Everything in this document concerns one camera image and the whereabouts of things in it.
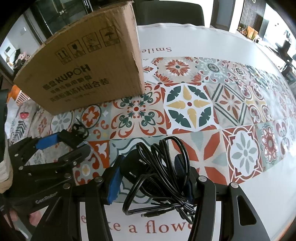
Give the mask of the person's left hand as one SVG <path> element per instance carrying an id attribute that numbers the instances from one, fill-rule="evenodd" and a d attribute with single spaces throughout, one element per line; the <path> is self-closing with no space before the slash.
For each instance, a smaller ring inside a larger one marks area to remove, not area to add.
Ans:
<path id="1" fill-rule="evenodd" d="M 18 221 L 19 215 L 21 216 L 21 218 L 24 218 L 27 221 L 29 221 L 30 225 L 32 226 L 37 226 L 42 218 L 41 211 L 39 210 L 30 214 L 24 214 L 21 212 L 17 212 L 15 209 L 11 207 L 9 208 L 9 211 L 4 214 L 4 218 L 9 224 L 9 226 L 12 227 L 12 223 Z"/>

